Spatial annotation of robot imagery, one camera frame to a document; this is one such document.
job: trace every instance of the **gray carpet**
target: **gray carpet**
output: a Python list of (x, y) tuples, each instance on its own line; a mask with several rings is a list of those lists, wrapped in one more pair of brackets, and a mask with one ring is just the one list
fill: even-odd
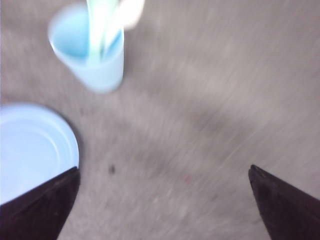
[(318, 0), (147, 0), (110, 94), (48, 43), (70, 2), (1, 2), (2, 103), (53, 108), (78, 134), (59, 240), (268, 240), (251, 164), (320, 198)]

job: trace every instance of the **plastic cup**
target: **plastic cup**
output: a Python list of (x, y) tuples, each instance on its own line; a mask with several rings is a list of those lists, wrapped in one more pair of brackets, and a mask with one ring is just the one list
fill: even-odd
[(56, 56), (89, 89), (97, 93), (115, 90), (124, 74), (124, 30), (121, 29), (100, 61), (90, 61), (89, 14), (85, 4), (72, 4), (58, 12), (48, 27)]

